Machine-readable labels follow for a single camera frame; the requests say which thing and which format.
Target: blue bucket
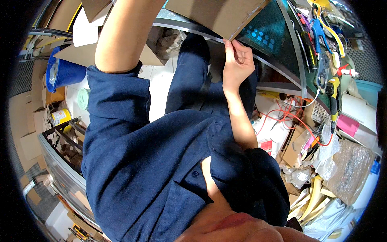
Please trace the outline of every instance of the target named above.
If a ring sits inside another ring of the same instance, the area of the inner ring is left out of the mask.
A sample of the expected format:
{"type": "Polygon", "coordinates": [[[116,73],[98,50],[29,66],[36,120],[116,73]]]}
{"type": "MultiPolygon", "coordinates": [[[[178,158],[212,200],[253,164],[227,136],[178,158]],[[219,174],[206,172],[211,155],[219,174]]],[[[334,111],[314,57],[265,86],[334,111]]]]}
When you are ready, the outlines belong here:
{"type": "Polygon", "coordinates": [[[46,71],[46,86],[47,90],[51,93],[54,93],[56,91],[56,88],[81,82],[86,75],[85,66],[59,59],[56,81],[53,85],[50,83],[50,70],[52,65],[57,60],[54,55],[61,51],[63,48],[63,46],[55,47],[50,55],[50,58],[48,59],[46,71]]]}

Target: yellow tool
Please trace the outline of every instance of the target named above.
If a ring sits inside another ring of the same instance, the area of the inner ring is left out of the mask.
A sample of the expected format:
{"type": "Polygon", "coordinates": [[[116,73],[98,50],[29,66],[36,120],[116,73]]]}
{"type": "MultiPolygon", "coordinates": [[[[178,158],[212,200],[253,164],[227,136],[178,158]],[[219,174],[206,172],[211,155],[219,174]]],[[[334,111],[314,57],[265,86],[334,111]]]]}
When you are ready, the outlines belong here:
{"type": "Polygon", "coordinates": [[[332,119],[331,123],[331,131],[332,134],[335,131],[336,127],[336,122],[337,122],[337,117],[339,116],[339,111],[338,111],[338,99],[340,98],[339,95],[341,93],[338,92],[340,89],[340,80],[337,77],[333,77],[331,80],[328,81],[327,87],[325,89],[325,92],[329,96],[329,101],[330,101],[330,115],[332,119]]]}
{"type": "MultiPolygon", "coordinates": [[[[321,6],[318,3],[314,3],[314,4],[317,6],[317,10],[316,9],[314,10],[315,15],[321,16],[321,6]]],[[[335,38],[335,40],[339,46],[340,56],[341,56],[341,58],[344,58],[345,57],[344,45],[342,44],[339,36],[336,34],[336,32],[333,29],[326,26],[324,21],[321,18],[319,18],[319,20],[320,20],[320,23],[322,24],[323,28],[326,29],[335,38]]]]}

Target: white cable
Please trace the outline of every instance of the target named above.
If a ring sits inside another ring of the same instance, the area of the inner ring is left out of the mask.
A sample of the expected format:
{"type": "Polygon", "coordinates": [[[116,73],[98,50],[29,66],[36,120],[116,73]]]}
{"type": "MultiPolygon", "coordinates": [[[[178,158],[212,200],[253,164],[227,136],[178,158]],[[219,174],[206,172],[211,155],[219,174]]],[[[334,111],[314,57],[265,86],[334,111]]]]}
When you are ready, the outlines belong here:
{"type": "Polygon", "coordinates": [[[309,106],[309,105],[311,105],[312,103],[314,103],[314,101],[316,101],[316,99],[317,99],[317,97],[319,96],[319,94],[320,94],[320,89],[318,88],[317,89],[317,93],[316,93],[316,96],[315,96],[315,99],[313,99],[313,101],[311,102],[311,103],[309,103],[308,105],[306,105],[306,106],[294,106],[294,105],[292,105],[292,104],[289,104],[289,103],[285,103],[286,105],[290,105],[290,106],[292,106],[292,107],[296,107],[296,108],[306,108],[307,106],[309,106]]]}

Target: green lid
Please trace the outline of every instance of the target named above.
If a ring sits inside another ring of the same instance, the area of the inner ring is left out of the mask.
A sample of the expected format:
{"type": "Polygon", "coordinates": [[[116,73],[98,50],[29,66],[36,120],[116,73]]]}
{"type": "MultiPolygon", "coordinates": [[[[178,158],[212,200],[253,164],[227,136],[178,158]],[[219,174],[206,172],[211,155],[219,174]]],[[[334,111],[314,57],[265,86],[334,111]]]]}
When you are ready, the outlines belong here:
{"type": "Polygon", "coordinates": [[[81,88],[78,91],[78,97],[77,97],[78,106],[82,110],[86,110],[87,105],[89,104],[89,92],[90,92],[90,89],[86,89],[86,88],[81,88]]]}

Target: white plastic basket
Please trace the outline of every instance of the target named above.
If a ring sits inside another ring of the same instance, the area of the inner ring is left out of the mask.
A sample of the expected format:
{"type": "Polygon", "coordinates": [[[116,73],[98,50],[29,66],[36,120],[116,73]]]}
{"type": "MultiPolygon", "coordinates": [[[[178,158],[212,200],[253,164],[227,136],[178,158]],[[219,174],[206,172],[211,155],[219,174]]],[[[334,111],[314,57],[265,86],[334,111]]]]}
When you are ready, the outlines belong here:
{"type": "Polygon", "coordinates": [[[318,103],[314,102],[311,118],[313,121],[322,124],[324,120],[331,121],[331,117],[327,111],[318,103]]]}

